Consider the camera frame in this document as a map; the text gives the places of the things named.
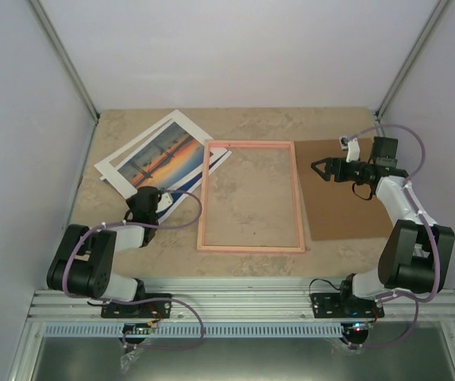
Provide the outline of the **aluminium rail base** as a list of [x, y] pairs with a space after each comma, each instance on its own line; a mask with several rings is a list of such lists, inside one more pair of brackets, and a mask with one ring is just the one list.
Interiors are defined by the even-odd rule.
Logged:
[[[310, 292], [330, 292], [326, 283], [308, 278], [148, 278], [150, 293], [169, 293], [193, 307], [203, 321], [313, 321]], [[384, 304], [385, 321], [455, 321], [455, 291], [443, 290], [432, 302], [416, 307], [408, 298]], [[29, 321], [100, 321], [100, 309], [59, 291], [36, 291]]]

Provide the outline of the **left corner aluminium post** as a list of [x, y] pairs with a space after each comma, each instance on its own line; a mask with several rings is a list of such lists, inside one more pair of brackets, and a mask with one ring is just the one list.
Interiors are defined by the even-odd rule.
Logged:
[[44, 35], [48, 39], [52, 49], [56, 53], [58, 60], [60, 61], [62, 67], [64, 68], [68, 78], [71, 80], [75, 91], [77, 92], [82, 103], [86, 107], [88, 113], [91, 116], [91, 119], [95, 124], [98, 123], [100, 113], [97, 111], [97, 108], [94, 106], [94, 103], [89, 95], [83, 81], [81, 80], [79, 73], [77, 72], [75, 65], [72, 63], [71, 58], [65, 48], [62, 40], [60, 39], [55, 26], [52, 23], [51, 18], [49, 17], [44, 5], [39, 0], [28, 0], [27, 4], [32, 10], [37, 22], [43, 30]]

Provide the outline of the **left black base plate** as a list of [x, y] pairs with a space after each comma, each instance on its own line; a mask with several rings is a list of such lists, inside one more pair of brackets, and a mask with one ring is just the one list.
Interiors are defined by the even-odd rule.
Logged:
[[101, 308], [102, 318], [146, 318], [150, 320], [161, 320], [169, 318], [172, 303], [169, 301], [146, 302], [137, 305], [122, 305], [119, 303], [108, 303]]

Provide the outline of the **brown cardboard backing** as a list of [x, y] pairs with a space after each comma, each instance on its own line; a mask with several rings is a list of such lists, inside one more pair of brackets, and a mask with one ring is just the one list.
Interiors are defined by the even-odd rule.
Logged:
[[345, 155], [336, 139], [295, 142], [297, 171], [311, 239], [338, 241], [388, 237], [392, 230], [391, 220], [377, 198], [366, 200], [370, 187], [352, 190], [351, 182], [327, 182], [311, 168], [315, 161]]

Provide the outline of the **sunset photo print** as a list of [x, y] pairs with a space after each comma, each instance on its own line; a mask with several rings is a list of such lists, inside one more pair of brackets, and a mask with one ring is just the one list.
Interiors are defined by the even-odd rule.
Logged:
[[106, 179], [128, 198], [144, 186], [172, 190], [172, 205], [158, 212], [164, 221], [202, 182], [205, 143], [213, 137], [195, 123], [172, 118], [133, 152]]

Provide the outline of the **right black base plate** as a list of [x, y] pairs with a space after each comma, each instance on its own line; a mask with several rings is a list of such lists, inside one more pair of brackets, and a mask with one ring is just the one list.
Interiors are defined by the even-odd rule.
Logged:
[[314, 317], [323, 318], [383, 318], [384, 308], [374, 301], [342, 297], [340, 293], [310, 294]]

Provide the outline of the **right corner aluminium post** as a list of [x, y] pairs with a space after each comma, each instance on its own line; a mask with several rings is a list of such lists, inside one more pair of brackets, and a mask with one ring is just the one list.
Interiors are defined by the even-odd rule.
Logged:
[[384, 119], [384, 115], [389, 110], [402, 85], [405, 83], [408, 75], [418, 62], [419, 57], [425, 50], [431, 37], [434, 35], [435, 30], [440, 25], [452, 3], [453, 1], [451, 0], [439, 0], [435, 2], [430, 15], [427, 17], [423, 27], [419, 31], [411, 50], [408, 52], [405, 60], [401, 64], [379, 107], [373, 113], [376, 124], [380, 124]]

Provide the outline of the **white mat board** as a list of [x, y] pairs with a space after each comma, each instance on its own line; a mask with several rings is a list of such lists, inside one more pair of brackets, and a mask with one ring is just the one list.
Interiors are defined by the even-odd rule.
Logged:
[[143, 142], [145, 142], [145, 140], [149, 139], [151, 135], [156, 133], [156, 131], [160, 127], [162, 127], [164, 124], [166, 124], [172, 118], [177, 118], [179, 120], [193, 122], [189, 117], [185, 116], [185, 114], [183, 114], [182, 112], [180, 112], [178, 110], [172, 111], [168, 116], [159, 120], [157, 123], [155, 123], [154, 125], [149, 127], [143, 133], [140, 133], [138, 136], [136, 136], [134, 139], [132, 139], [129, 143], [125, 144], [124, 146], [119, 148], [117, 151], [115, 151], [114, 153], [107, 156], [105, 159], [97, 162], [94, 165], [94, 167], [101, 174], [100, 179], [103, 181], [106, 181], [110, 184], [110, 182], [106, 179], [106, 177], [111, 176], [111, 174], [113, 172], [115, 172], [115, 168], [117, 167], [117, 165], [120, 164], [124, 159], [126, 159], [128, 157], [128, 154], [133, 152], [139, 144], [142, 144]]

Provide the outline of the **corner aluminium post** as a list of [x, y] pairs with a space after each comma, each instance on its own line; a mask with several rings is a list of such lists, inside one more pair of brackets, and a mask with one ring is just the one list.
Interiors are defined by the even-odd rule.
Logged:
[[379, 107], [373, 113], [376, 124], [380, 124], [384, 119], [384, 115], [389, 110], [402, 85], [405, 83], [408, 75], [418, 62], [419, 57], [425, 50], [431, 37], [434, 35], [435, 30], [440, 25], [452, 3], [453, 1], [451, 0], [439, 0], [435, 2], [430, 15], [427, 17], [423, 27], [419, 31], [411, 50], [408, 52], [405, 60], [401, 64]]
[[55, 26], [52, 23], [51, 18], [49, 17], [44, 5], [39, 0], [28, 0], [27, 4], [32, 10], [37, 22], [43, 30], [44, 35], [48, 39], [52, 49], [56, 53], [58, 60], [60, 61], [62, 67], [64, 68], [68, 78], [71, 80], [75, 91], [77, 92], [82, 103], [86, 107], [88, 113], [91, 116], [91, 119], [95, 124], [98, 123], [100, 113], [97, 111], [97, 108], [94, 106], [94, 103], [89, 95], [83, 81], [81, 80], [79, 73], [77, 72], [75, 65], [72, 63], [71, 58], [65, 48], [62, 40], [60, 39]]

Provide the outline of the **pink picture frame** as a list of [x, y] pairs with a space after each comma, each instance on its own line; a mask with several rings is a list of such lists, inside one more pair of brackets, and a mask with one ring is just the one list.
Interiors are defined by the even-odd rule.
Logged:
[[207, 140], [200, 201], [200, 252], [283, 255], [306, 250], [290, 140]]

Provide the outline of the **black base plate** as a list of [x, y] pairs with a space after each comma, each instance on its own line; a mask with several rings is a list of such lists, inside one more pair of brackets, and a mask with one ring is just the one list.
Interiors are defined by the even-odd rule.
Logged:
[[108, 303], [101, 308], [102, 318], [146, 318], [150, 320], [161, 320], [169, 318], [172, 303], [169, 301], [146, 302], [137, 305], [122, 305], [119, 303]]
[[340, 293], [310, 294], [314, 317], [323, 318], [383, 318], [384, 308], [374, 301], [342, 297]]

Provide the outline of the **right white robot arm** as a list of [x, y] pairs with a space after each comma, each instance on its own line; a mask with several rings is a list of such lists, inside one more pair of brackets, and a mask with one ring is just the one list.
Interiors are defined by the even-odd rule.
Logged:
[[369, 196], [384, 205], [392, 231], [377, 267], [341, 282], [334, 310], [346, 317], [370, 317], [383, 302], [397, 298], [430, 302], [444, 285], [454, 231], [439, 225], [417, 199], [410, 175], [397, 167], [395, 138], [374, 137], [367, 161], [360, 159], [355, 137], [341, 142], [346, 157], [318, 160], [311, 168], [325, 181], [369, 186]]

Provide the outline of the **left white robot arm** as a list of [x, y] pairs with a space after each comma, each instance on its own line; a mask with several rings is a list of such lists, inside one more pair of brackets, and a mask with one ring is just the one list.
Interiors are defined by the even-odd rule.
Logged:
[[119, 301], [130, 317], [147, 306], [144, 284], [113, 272], [114, 255], [129, 248], [143, 248], [156, 234], [162, 192], [141, 187], [125, 202], [128, 211], [120, 223], [96, 228], [69, 225], [52, 260], [48, 288], [80, 298]]

